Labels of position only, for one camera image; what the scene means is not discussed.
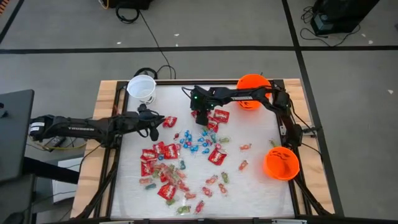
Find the wooden table frame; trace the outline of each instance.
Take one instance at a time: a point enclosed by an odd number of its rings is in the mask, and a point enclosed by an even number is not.
[[[234,85],[237,81],[238,80],[156,80],[158,85]],[[278,85],[284,85],[291,100],[294,102],[295,112],[311,126],[312,122],[308,112],[307,101],[305,99],[300,80],[283,79],[278,81],[282,81],[278,82]],[[101,82],[93,119],[109,117],[126,110],[128,95],[123,88],[125,85],[126,81],[109,80]],[[297,121],[297,123],[304,126],[301,121]],[[316,138],[304,136],[303,142],[315,149],[318,149]],[[98,142],[94,140],[88,141],[85,155],[97,146]],[[100,147],[85,159],[84,163],[81,165],[81,173],[71,217],[75,217],[81,213],[84,207],[90,202],[98,189],[99,183],[103,181],[106,174],[109,172],[112,163],[114,161],[118,161],[118,154],[119,153],[114,149],[106,150]],[[300,172],[300,174],[303,179],[305,179],[307,187],[326,210],[334,213],[336,202],[339,203],[340,199],[337,198],[333,201],[331,199],[332,197],[326,181],[325,171],[320,155],[309,149],[307,146],[299,147],[296,154],[300,158],[303,171]],[[116,178],[113,180],[111,185],[108,186],[102,197],[101,203],[99,203],[91,214],[92,217],[110,216],[115,181]],[[300,194],[298,186],[294,184],[293,181],[290,181],[289,185],[290,192],[292,193],[295,215],[311,215],[315,213],[308,202],[303,200],[303,196]]]

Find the white mat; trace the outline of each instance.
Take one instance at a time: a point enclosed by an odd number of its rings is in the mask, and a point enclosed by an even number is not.
[[[198,139],[201,126],[195,124],[190,115],[190,99],[181,91],[181,86],[157,86],[156,100],[149,105],[151,110],[165,116],[178,117],[173,128],[160,126],[159,141],[165,144],[173,143],[175,133],[187,129],[193,131],[193,141]],[[138,102],[129,98],[127,110],[136,111]],[[139,184],[141,178],[141,165],[139,157],[142,149],[151,149],[154,142],[150,138],[142,138],[137,133],[126,134],[123,137],[119,170],[112,204],[112,218],[273,218],[293,217],[292,199],[287,182],[270,179],[262,172],[262,161],[271,149],[270,139],[279,141],[279,132],[276,116],[273,112],[261,107],[256,111],[245,111],[238,104],[231,102],[220,108],[230,112],[228,124],[220,124],[218,136],[229,136],[232,141],[225,144],[228,156],[221,166],[216,166],[207,160],[209,154],[202,154],[200,147],[196,155],[191,155],[188,149],[181,149],[187,169],[184,173],[188,176],[185,183],[196,193],[194,200],[185,200],[183,192],[177,191],[179,201],[168,207],[165,200],[157,195],[163,185],[155,179],[156,189],[144,190]],[[239,146],[252,143],[252,148],[241,152]],[[243,160],[249,165],[238,171]],[[166,164],[175,164],[178,160],[163,160]],[[205,180],[212,175],[218,175],[218,182],[222,182],[221,172],[227,172],[230,183],[225,184],[228,196],[221,195],[218,184],[211,185],[212,198],[208,198],[201,191]],[[193,212],[197,203],[203,200],[205,206],[199,215]],[[176,209],[181,205],[191,205],[191,214],[177,215]]]

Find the wrapped candy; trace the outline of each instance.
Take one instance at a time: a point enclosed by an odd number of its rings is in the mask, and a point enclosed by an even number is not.
[[[185,193],[185,198],[188,199],[194,199],[196,198],[197,195],[196,194],[191,194],[191,193]]]
[[[213,192],[208,189],[207,187],[202,187],[201,190],[203,191],[203,193],[207,196],[207,197],[211,197],[213,196]]]
[[[221,176],[223,178],[224,183],[228,184],[229,183],[229,177],[228,174],[226,172],[222,172]]]
[[[251,143],[239,146],[239,148],[240,148],[240,150],[248,150],[251,148]]]
[[[223,194],[223,196],[227,196],[228,195],[228,191],[224,187],[224,184],[218,184],[218,187],[220,188],[220,191]]]
[[[216,118],[220,123],[227,123],[229,120],[229,112],[215,109],[213,117]]]
[[[164,142],[161,141],[158,144],[154,144],[152,147],[156,153],[164,154]]]
[[[180,171],[179,169],[177,169],[176,171],[175,171],[175,173],[178,175],[178,177],[179,178],[181,178],[181,179],[185,179],[187,176],[182,172],[182,171]]]
[[[178,158],[177,147],[175,144],[169,144],[164,147],[164,158],[165,159],[176,159]]]
[[[214,149],[213,152],[211,152],[208,160],[214,163],[214,165],[220,166],[222,165],[225,157],[226,157],[225,151],[221,149]]]
[[[177,213],[180,215],[185,214],[185,213],[190,213],[190,211],[191,211],[191,206],[189,206],[189,205],[181,206],[177,209]]]
[[[170,205],[174,204],[175,202],[176,202],[176,200],[174,198],[172,198],[172,199],[166,201],[166,205],[170,206]]]
[[[155,183],[146,186],[145,190],[154,189],[154,188],[156,188],[156,184]]]
[[[206,180],[206,184],[214,184],[214,183],[217,181],[217,179],[218,179],[218,176],[217,176],[217,175],[212,175],[212,176],[210,177],[210,179],[207,179],[207,180]]]
[[[209,122],[207,124],[207,128],[213,130],[215,133],[218,132],[218,120],[208,116]]]
[[[150,178],[150,177],[148,177],[148,178],[141,178],[141,179],[139,179],[139,183],[140,184],[150,184],[150,183],[152,183],[152,178]]]
[[[177,121],[176,117],[168,116],[166,117],[165,121],[163,122],[163,128],[169,127],[172,128]]]
[[[239,170],[242,171],[249,163],[246,160],[243,160],[241,165],[239,166]]]
[[[166,200],[171,200],[174,197],[176,190],[177,188],[174,185],[168,183],[163,185],[157,194]]]
[[[197,207],[195,208],[195,214],[199,214],[204,206],[205,206],[205,202],[201,200],[198,203]]]

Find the red candy packet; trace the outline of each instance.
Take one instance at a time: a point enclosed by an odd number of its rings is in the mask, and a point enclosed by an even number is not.
[[[144,159],[147,161],[152,160],[152,159],[157,159],[157,153],[153,149],[143,149],[141,159]]]
[[[218,132],[218,120],[211,116],[208,116],[209,123],[207,124],[208,129],[212,129],[215,133]]]
[[[211,152],[208,160],[215,165],[222,165],[224,159],[226,157],[226,152],[222,149],[214,149],[213,152]]]
[[[216,118],[221,123],[227,123],[229,120],[229,112],[215,109],[213,117]]]
[[[157,194],[166,200],[171,200],[174,197],[176,189],[174,185],[166,184],[159,189]]]
[[[154,151],[158,154],[164,154],[164,142],[159,142],[157,144],[154,144],[152,146],[154,148]]]
[[[175,122],[177,122],[176,117],[168,116],[168,117],[166,117],[165,121],[163,122],[163,128],[166,128],[166,127],[172,128],[175,125]]]
[[[164,147],[164,159],[177,159],[177,147],[175,144],[169,144]]]

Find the black cable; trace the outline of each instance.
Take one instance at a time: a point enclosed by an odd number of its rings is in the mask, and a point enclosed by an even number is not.
[[[139,12],[139,14],[141,15],[141,17],[142,17],[142,20],[144,21],[145,25],[147,26],[147,28],[148,28],[148,30],[149,30],[149,32],[150,32],[150,34],[151,34],[151,35],[152,35],[152,37],[154,38],[154,41],[155,41],[155,43],[156,43],[156,46],[157,46],[157,48],[159,49],[159,51],[160,51],[160,52],[161,52],[161,54],[163,55],[164,59],[166,60],[166,62],[167,62],[167,65],[168,65],[168,67],[169,67],[169,69],[170,69],[170,79],[172,79],[172,67],[170,66],[169,60],[167,60],[167,57],[166,57],[166,55],[164,55],[164,53],[163,53],[162,49],[160,48],[160,46],[159,46],[159,43],[157,42],[157,40],[156,40],[156,37],[155,37],[154,33],[153,33],[153,32],[152,32],[152,30],[150,29],[150,27],[149,27],[149,25],[148,25],[147,21],[145,20],[145,17],[144,17],[144,15],[142,14],[142,12],[141,12],[140,10],[138,10],[138,12]]]
[[[304,143],[301,143],[303,146],[307,146],[308,148],[310,148],[310,149],[312,149],[312,150],[314,150],[315,152],[317,152],[318,154],[319,154],[319,156],[321,157],[321,160],[323,160],[322,159],[322,154],[321,154],[321,152],[320,151],[318,151],[317,149],[315,149],[314,147],[311,147],[311,146],[309,146],[309,145],[307,145],[307,144],[304,144]]]

